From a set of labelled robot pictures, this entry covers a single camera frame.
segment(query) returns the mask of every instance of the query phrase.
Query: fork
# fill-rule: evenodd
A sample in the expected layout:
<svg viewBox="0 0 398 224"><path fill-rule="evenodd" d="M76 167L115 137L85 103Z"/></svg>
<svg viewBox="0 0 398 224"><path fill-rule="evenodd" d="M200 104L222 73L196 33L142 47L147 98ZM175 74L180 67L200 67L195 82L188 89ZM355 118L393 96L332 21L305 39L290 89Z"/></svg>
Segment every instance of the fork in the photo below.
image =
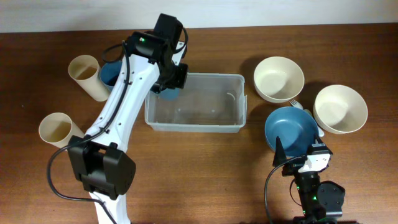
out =
<svg viewBox="0 0 398 224"><path fill-rule="evenodd" d="M295 100L290 100L289 103L295 108L298 108L300 110L303 109L303 105L301 105L301 103L299 103L299 102L297 102ZM304 111L307 114L309 114L310 116L312 116L311 111L309 111L307 109L305 109ZM318 126L318 132L319 132L319 137L323 137L325 135L325 133L323 132L323 130L319 126Z"/></svg>

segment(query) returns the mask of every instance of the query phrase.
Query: bowl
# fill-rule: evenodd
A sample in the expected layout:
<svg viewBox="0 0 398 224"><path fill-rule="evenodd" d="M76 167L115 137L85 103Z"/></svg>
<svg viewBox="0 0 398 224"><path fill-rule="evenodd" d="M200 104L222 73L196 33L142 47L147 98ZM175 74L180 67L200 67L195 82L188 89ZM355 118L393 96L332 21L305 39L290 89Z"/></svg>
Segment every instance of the bowl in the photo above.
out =
<svg viewBox="0 0 398 224"><path fill-rule="evenodd" d="M334 134L346 134L362 128L368 119L365 100L355 90L343 85L330 85L321 90L313 106L319 126Z"/></svg>
<svg viewBox="0 0 398 224"><path fill-rule="evenodd" d="M265 132L273 151L276 137L280 137L286 156L306 154L309 145L314 143L314 134L319 135L315 120L304 110L292 106L273 111L267 118Z"/></svg>
<svg viewBox="0 0 398 224"><path fill-rule="evenodd" d="M304 87L304 74L292 60L269 57L260 62L254 71L254 85L266 101L283 103L297 96Z"/></svg>

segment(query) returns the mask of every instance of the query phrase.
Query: wood grain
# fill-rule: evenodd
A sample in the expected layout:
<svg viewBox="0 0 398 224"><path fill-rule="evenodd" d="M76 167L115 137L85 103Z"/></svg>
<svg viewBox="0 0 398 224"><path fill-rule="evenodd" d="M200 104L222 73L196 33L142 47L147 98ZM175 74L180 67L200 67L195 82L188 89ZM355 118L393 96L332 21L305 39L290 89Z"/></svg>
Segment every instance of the wood grain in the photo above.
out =
<svg viewBox="0 0 398 224"><path fill-rule="evenodd" d="M96 223L92 203L55 196L45 179L56 150L38 135L46 115L59 111L86 130L104 103L90 98L69 76L69 62L103 49L131 30L0 34L0 222ZM398 24L190 29L184 62L191 72L240 73L246 79L247 124L238 134L155 132L137 118L127 154L137 173L127 193L134 222L267 222L264 181L273 152L264 122L276 108L256 94L257 63L274 55L291 58L305 74L297 100L312 108L330 84L348 85L366 100L369 118L352 134L326 133L334 152L321 174L346 189L343 218L361 223L398 220ZM53 166L53 181L67 194L86 197L66 154ZM289 197L291 178L269 186L276 220L302 214Z"/></svg>

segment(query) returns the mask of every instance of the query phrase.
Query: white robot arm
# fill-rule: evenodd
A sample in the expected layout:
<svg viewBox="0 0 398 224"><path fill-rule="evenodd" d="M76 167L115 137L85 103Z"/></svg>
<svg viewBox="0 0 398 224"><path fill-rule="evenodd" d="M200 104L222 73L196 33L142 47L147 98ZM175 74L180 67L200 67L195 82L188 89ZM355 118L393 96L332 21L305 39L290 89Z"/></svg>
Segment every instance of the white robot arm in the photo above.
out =
<svg viewBox="0 0 398 224"><path fill-rule="evenodd" d="M185 43L178 41L182 31ZM122 69L102 112L83 139L72 136L68 146L59 149L49 160L47 180L53 192L64 199L96 202L100 224L130 224L126 192L136 164L126 151L132 126L150 90L160 93L166 88L183 88L188 66L180 60L187 51L187 42L187 31L182 24L165 14L159 16L153 31L135 32L128 37L122 44ZM75 178L83 183L92 199L62 195L54 187L51 164L65 150Z"/></svg>

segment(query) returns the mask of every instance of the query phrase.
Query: white wall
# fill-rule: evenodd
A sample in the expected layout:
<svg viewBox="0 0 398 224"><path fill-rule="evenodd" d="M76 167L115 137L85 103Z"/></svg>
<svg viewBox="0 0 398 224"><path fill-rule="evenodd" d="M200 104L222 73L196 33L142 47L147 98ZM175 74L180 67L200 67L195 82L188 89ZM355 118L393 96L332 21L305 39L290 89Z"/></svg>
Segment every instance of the white wall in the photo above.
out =
<svg viewBox="0 0 398 224"><path fill-rule="evenodd" d="M398 0L0 0L0 32L398 22Z"/></svg>

